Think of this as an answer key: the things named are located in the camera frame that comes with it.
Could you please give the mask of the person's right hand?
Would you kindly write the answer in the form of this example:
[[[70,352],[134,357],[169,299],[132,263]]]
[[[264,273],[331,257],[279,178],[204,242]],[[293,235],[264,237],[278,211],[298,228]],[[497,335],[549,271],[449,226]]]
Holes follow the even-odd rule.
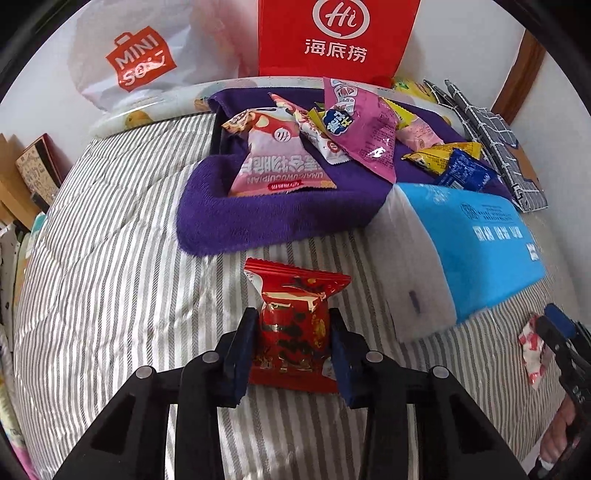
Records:
[[[572,400],[566,396],[552,422],[544,433],[540,444],[540,458],[547,463],[556,463],[568,445],[567,428],[576,418]]]

